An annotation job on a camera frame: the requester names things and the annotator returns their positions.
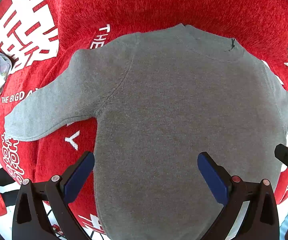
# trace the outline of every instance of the gray knit fabric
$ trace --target gray knit fabric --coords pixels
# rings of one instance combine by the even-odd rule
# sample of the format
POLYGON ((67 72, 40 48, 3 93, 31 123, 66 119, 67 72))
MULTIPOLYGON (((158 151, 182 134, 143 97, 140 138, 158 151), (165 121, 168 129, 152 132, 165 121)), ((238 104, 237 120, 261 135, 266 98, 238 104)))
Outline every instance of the gray knit fabric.
POLYGON ((231 175, 275 188, 288 92, 235 39, 181 24, 78 50, 5 117, 5 138, 37 140, 92 116, 96 205, 108 237, 195 240, 222 208, 197 155, 207 151, 231 175))

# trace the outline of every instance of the metal screw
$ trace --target metal screw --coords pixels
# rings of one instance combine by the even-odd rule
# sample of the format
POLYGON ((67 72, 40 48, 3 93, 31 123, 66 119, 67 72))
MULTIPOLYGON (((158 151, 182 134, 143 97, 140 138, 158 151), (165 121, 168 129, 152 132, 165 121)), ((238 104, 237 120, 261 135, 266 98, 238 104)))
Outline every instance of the metal screw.
POLYGON ((263 180, 263 184, 266 185, 266 186, 269 186, 270 182, 268 179, 264 179, 263 180))
POLYGON ((29 183, 29 179, 25 179, 25 180, 22 181, 23 185, 27 185, 28 183, 29 183))
POLYGON ((53 181, 53 182, 57 182, 59 179, 60 179, 60 176, 59 176, 59 175, 54 175, 54 176, 52 177, 52 181, 53 181))
POLYGON ((241 181, 241 178, 240 178, 239 176, 233 176, 233 177, 232 177, 232 180, 233 180, 234 182, 240 182, 240 181, 241 181))

